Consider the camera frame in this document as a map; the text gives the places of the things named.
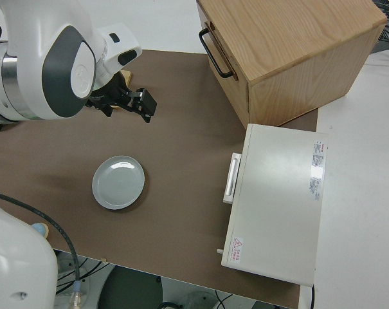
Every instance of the white plate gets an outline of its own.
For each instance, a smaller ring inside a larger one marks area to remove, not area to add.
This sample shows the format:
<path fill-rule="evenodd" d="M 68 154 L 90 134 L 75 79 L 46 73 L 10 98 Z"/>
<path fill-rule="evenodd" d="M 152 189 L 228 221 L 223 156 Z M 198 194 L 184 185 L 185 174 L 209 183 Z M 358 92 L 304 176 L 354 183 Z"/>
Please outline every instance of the white plate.
<path fill-rule="evenodd" d="M 140 196 L 144 171 L 130 156 L 114 156 L 99 166 L 93 177 L 93 194 L 108 209 L 122 209 Z"/>

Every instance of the wooden crate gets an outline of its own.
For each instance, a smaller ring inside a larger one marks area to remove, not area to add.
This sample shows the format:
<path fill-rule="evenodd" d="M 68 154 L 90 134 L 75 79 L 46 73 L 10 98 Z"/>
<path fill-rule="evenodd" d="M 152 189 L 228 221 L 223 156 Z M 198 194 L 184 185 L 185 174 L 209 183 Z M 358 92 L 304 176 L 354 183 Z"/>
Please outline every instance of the wooden crate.
<path fill-rule="evenodd" d="M 197 0 L 241 122 L 282 125 L 345 95 L 384 28 L 371 0 Z"/>

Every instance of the white appliance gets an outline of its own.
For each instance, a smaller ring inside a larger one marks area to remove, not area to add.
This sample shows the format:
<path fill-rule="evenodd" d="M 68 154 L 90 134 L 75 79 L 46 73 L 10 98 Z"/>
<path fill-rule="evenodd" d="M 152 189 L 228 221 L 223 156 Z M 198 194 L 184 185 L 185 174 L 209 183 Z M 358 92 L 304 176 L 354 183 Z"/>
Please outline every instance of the white appliance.
<path fill-rule="evenodd" d="M 326 150 L 326 134 L 248 125 L 224 195 L 233 205 L 221 265 L 313 285 Z"/>

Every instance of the warning label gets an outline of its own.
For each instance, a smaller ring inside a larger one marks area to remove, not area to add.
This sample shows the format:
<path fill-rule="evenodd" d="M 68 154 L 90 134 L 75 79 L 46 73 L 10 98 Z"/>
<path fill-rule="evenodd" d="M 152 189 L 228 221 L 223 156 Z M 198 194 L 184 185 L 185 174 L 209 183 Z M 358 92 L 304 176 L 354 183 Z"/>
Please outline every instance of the warning label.
<path fill-rule="evenodd" d="M 231 245 L 230 261 L 239 263 L 241 258 L 241 251 L 243 248 L 243 239 L 240 237 L 234 237 L 233 244 Z"/>
<path fill-rule="evenodd" d="M 326 145 L 324 143 L 316 142 L 314 144 L 309 190 L 312 198 L 316 201 L 321 199 L 321 187 L 323 185 L 325 167 L 325 150 Z"/>

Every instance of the brown mat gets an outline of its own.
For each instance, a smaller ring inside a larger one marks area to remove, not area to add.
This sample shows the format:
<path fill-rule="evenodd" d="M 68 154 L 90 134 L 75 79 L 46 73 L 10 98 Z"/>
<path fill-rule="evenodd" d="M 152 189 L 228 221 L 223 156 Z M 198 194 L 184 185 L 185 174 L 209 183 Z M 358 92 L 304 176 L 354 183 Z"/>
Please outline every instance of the brown mat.
<path fill-rule="evenodd" d="M 0 132 L 0 192 L 49 214 L 83 256 L 297 308 L 298 285 L 220 265 L 216 249 L 230 216 L 222 196 L 231 153 L 242 151 L 246 132 L 206 55 L 144 51 L 127 70 L 131 88 L 148 88 L 158 102 L 150 124 L 123 110 L 106 118 L 88 108 L 68 120 L 17 124 Z M 307 117 L 299 126 L 315 129 L 316 113 Z M 109 211 L 93 198 L 91 180 L 116 155 L 137 159 L 146 182 L 134 204 Z M 49 241 L 68 249 L 53 229 Z"/>

